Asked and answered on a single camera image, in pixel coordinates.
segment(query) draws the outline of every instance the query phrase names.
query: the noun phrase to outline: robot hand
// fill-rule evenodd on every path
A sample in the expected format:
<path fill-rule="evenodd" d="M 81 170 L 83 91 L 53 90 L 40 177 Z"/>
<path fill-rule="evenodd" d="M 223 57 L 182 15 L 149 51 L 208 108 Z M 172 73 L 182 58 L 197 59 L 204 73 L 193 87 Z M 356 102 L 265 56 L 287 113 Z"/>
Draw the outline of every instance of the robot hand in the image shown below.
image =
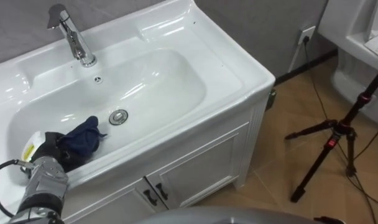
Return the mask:
<path fill-rule="evenodd" d="M 54 157 L 42 156 L 33 163 L 21 162 L 31 175 L 13 224 L 62 224 L 68 176 Z"/>

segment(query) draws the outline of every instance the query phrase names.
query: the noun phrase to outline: towel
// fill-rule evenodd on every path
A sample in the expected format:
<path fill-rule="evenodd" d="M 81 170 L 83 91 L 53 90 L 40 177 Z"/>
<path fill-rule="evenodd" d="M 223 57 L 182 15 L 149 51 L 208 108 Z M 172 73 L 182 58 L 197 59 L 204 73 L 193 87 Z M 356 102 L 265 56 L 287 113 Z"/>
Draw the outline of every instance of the towel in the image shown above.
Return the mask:
<path fill-rule="evenodd" d="M 98 149 L 99 139 L 106 135 L 101 134 L 98 130 L 98 118 L 90 116 L 73 131 L 62 136 L 57 141 L 57 146 L 87 158 Z"/>

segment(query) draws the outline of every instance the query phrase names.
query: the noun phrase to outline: baseboard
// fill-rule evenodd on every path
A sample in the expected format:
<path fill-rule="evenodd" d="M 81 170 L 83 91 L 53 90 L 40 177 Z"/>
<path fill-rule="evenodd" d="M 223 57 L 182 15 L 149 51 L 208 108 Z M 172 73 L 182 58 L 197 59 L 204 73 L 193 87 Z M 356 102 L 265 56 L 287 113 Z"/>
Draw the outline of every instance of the baseboard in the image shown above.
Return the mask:
<path fill-rule="evenodd" d="M 331 58 L 333 58 L 337 55 L 338 55 L 338 50 L 337 49 L 332 50 L 332 51 L 328 52 L 327 54 L 324 54 L 324 55 L 312 60 L 311 62 L 309 62 L 309 66 L 307 64 L 304 64 L 301 67 L 296 68 L 296 69 L 292 70 L 291 72 L 286 73 L 285 75 L 282 75 L 281 77 L 276 78 L 275 86 L 282 84 L 283 82 L 286 82 L 287 80 L 294 78 L 297 75 L 299 75 L 303 72 L 306 72 L 310 68 L 316 67 L 319 64 L 321 64 L 321 63 L 323 63 L 323 62 L 325 62 L 325 61 L 327 61 L 327 60 L 329 60 L 329 59 L 331 59 Z"/>

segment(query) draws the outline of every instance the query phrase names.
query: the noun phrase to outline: white toilet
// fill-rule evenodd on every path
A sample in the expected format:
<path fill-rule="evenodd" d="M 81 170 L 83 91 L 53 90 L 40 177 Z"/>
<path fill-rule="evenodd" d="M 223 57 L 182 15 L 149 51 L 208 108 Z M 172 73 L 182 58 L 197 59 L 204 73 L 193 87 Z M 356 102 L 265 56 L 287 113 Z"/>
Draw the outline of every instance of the white toilet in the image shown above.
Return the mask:
<path fill-rule="evenodd" d="M 354 103 L 378 72 L 378 55 L 364 45 L 378 40 L 378 0 L 329 1 L 318 32 L 338 46 L 332 82 Z M 378 90 L 362 112 L 378 123 Z"/>

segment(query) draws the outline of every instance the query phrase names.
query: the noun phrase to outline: white sink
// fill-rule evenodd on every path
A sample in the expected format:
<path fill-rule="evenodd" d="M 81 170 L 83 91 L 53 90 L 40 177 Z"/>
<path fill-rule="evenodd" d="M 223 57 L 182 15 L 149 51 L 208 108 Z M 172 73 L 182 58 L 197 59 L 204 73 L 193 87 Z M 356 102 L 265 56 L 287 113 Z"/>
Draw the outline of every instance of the white sink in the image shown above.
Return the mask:
<path fill-rule="evenodd" d="M 100 132 L 108 136 L 101 141 L 93 161 L 185 116 L 203 101 L 205 94 L 205 84 L 179 53 L 151 51 L 22 107 L 9 125 L 8 156 L 19 158 L 36 131 L 66 134 L 88 117 L 97 116 Z M 109 123 L 110 114 L 116 110 L 129 113 L 127 121 L 119 126 Z M 25 184 L 21 172 L 10 171 L 13 181 Z"/>
<path fill-rule="evenodd" d="M 76 187 L 252 105 L 275 80 L 192 0 L 162 2 L 83 37 L 98 58 L 91 68 L 71 56 L 66 40 L 0 64 L 0 163 L 20 158 L 34 132 L 65 134 L 95 115 L 108 136 L 89 163 L 68 173 Z M 109 124 L 120 109 L 128 120 Z M 12 212 L 24 182 L 16 167 L 0 173 L 0 200 Z"/>

